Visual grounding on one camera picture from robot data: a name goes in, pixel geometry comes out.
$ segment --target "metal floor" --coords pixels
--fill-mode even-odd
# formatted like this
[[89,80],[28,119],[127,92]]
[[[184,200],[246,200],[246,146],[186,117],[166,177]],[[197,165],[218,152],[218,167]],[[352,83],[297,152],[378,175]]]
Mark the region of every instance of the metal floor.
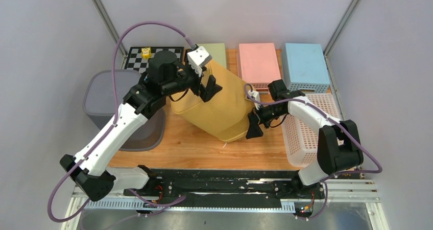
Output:
[[[318,212],[322,203],[315,203]],[[86,230],[99,230],[136,214],[131,210],[85,210],[81,217]],[[286,213],[229,213],[229,212],[164,212],[149,218],[125,221],[112,230],[227,230],[227,229],[372,229],[364,203],[331,203],[323,214],[309,222],[295,220]]]

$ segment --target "green box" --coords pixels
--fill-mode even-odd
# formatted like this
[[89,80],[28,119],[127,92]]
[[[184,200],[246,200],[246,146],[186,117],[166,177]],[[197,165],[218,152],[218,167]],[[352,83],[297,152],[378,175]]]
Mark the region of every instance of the green box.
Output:
[[198,43],[203,46],[216,62],[227,69],[226,46],[223,43]]

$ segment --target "yellow cloth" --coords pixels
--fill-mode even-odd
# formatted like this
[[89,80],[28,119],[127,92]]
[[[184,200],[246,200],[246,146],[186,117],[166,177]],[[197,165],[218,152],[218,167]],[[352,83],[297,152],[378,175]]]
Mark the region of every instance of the yellow cloth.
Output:
[[[213,74],[223,89],[206,103],[189,91],[180,101],[171,102],[172,110],[223,142],[238,140],[247,134],[248,113],[254,108],[254,103],[245,98],[245,81],[214,60],[206,67],[203,84],[206,86],[209,74]],[[182,94],[173,95],[173,99]]]

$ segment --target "pink box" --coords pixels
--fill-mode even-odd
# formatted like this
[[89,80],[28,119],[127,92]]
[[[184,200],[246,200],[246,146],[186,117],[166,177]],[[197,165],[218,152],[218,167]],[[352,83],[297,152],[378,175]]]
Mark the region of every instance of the pink box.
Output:
[[268,90],[268,84],[281,79],[273,43],[240,43],[239,76],[257,91]]

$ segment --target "checkerboard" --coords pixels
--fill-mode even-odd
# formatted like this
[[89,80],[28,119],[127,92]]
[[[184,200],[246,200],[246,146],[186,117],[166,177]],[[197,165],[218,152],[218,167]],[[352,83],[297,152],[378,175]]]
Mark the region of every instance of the checkerboard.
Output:
[[[143,73],[149,67],[149,59],[143,59],[141,56],[141,48],[145,47],[131,47],[129,49],[128,57],[126,59],[125,69],[136,70],[139,73]],[[179,61],[182,62],[183,47],[150,47],[151,48],[151,58],[156,52],[168,50],[176,54]]]

